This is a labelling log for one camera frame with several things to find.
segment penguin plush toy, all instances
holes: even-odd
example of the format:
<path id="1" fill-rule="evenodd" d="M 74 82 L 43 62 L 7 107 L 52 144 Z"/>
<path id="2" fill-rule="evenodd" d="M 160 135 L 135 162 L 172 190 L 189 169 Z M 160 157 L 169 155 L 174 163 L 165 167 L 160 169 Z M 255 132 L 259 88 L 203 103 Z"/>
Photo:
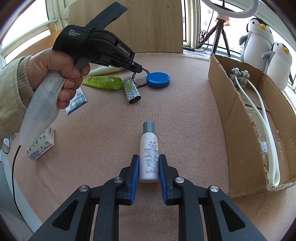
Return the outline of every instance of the penguin plush toy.
<path id="1" fill-rule="evenodd" d="M 270 51 L 274 43 L 271 30 L 264 21 L 253 18 L 247 25 L 247 32 L 239 39 L 239 45 L 244 43 L 240 60 L 263 71 L 266 59 L 262 59 L 262 54 Z"/>
<path id="2" fill-rule="evenodd" d="M 267 74 L 280 91 L 288 84 L 292 56 L 282 43 L 274 43 L 271 51 L 262 54 L 262 59 L 267 60 L 264 73 Z"/>

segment hand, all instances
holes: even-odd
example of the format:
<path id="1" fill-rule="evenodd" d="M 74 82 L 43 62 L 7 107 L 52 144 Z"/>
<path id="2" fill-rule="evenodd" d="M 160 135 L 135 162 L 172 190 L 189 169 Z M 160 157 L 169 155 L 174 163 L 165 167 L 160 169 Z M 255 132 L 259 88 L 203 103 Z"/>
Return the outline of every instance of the hand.
<path id="1" fill-rule="evenodd" d="M 82 84 L 83 76 L 88 75 L 90 66 L 88 64 L 79 71 L 69 55 L 46 49 L 31 57 L 27 62 L 27 76 L 33 90 L 39 86 L 50 69 L 61 71 L 62 75 L 67 78 L 57 102 L 60 109 L 65 109 L 70 100 L 74 98 L 76 89 Z"/>

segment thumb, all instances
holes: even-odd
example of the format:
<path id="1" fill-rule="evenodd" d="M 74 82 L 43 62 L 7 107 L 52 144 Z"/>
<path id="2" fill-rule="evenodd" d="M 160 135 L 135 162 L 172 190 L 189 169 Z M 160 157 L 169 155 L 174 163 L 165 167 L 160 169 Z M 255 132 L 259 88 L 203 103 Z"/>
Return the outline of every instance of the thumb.
<path id="1" fill-rule="evenodd" d="M 42 54 L 42 62 L 47 69 L 59 70 L 66 78 L 75 79 L 81 75 L 72 57 L 64 52 L 46 49 Z"/>

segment wooden board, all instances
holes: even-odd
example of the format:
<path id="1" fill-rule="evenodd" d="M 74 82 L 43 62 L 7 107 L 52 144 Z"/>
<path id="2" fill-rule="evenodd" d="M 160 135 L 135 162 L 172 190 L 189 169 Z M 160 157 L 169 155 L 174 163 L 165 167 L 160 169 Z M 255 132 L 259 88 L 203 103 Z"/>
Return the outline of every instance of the wooden board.
<path id="1" fill-rule="evenodd" d="M 78 0 L 69 6 L 69 23 L 85 26 L 114 0 Z M 118 0 L 128 10 L 106 30 L 134 52 L 183 52 L 180 0 Z"/>

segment blue gripper pad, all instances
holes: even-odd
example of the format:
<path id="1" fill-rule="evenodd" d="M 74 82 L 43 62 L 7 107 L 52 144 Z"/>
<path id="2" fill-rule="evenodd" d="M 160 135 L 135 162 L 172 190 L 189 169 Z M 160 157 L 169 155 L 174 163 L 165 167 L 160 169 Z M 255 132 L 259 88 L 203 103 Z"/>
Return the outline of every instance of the blue gripper pad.
<path id="1" fill-rule="evenodd" d="M 136 198 L 138 179 L 139 179 L 139 156 L 137 157 L 136 164 L 133 170 L 133 179 L 131 182 L 131 198 L 130 198 L 131 204 L 133 204 Z"/>
<path id="2" fill-rule="evenodd" d="M 163 164 L 161 162 L 160 156 L 158 157 L 158 161 L 159 161 L 159 178 L 160 178 L 161 194 L 163 196 L 163 201 L 166 204 L 168 200 L 167 184 L 166 184 L 165 173 L 163 170 Z"/>

